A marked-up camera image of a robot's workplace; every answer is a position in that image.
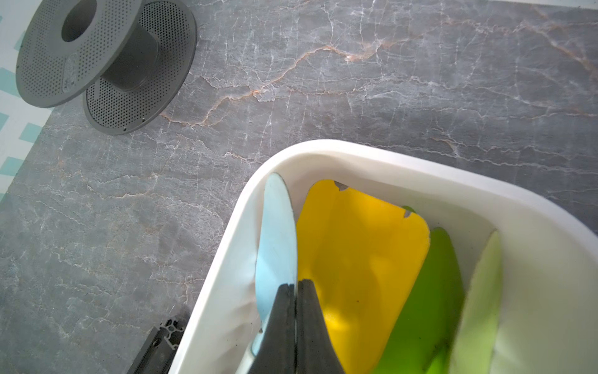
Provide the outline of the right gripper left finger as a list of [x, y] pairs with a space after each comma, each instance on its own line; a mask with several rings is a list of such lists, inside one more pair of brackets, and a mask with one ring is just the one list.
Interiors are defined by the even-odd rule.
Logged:
[[280, 285], [249, 373], [295, 373], [294, 285]]

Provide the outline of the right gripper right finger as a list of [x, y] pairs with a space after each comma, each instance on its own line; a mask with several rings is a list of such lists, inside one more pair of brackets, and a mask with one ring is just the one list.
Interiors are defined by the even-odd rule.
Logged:
[[296, 319], [296, 373], [345, 373], [311, 280], [298, 283]]

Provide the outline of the light blue trowel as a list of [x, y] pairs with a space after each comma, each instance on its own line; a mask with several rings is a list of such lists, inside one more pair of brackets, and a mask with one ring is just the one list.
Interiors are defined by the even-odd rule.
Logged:
[[255, 294], [262, 331], [252, 343], [258, 355], [280, 285], [297, 283], [297, 233], [291, 198], [283, 178], [266, 180], [263, 216], [255, 268]]

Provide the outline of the yellow shovel yellow handle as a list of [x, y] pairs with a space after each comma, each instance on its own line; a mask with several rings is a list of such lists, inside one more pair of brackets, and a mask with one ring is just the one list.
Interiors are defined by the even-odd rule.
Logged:
[[298, 276], [316, 286], [345, 372], [377, 366], [429, 248], [419, 215], [333, 180], [310, 188], [297, 222]]

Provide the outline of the light green trowel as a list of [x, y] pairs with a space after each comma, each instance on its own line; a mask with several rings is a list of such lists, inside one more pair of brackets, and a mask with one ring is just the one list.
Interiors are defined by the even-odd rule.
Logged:
[[450, 352], [449, 373], [489, 373], [503, 285], [501, 235], [494, 231], [474, 268]]

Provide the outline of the white plastic storage box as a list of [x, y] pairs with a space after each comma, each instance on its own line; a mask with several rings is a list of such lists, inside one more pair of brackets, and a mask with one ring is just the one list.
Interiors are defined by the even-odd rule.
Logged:
[[235, 372], [257, 334], [255, 259], [272, 173], [285, 180], [294, 213], [322, 179], [413, 207], [448, 231], [466, 281], [498, 231], [504, 273], [491, 371], [597, 371], [597, 237], [589, 227], [516, 185], [370, 146], [311, 140], [272, 156], [243, 188], [171, 372]]

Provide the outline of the grey filament spool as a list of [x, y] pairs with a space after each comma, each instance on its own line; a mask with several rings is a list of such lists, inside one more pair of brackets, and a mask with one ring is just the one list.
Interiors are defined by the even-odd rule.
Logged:
[[82, 98], [93, 128], [142, 128], [176, 97], [195, 57], [196, 18], [182, 1], [43, 1], [18, 54], [28, 104]]

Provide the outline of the black aluminium rail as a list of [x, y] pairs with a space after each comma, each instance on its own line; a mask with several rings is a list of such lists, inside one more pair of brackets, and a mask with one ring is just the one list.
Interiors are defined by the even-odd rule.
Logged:
[[184, 332], [177, 319], [153, 327], [127, 374], [168, 373]]

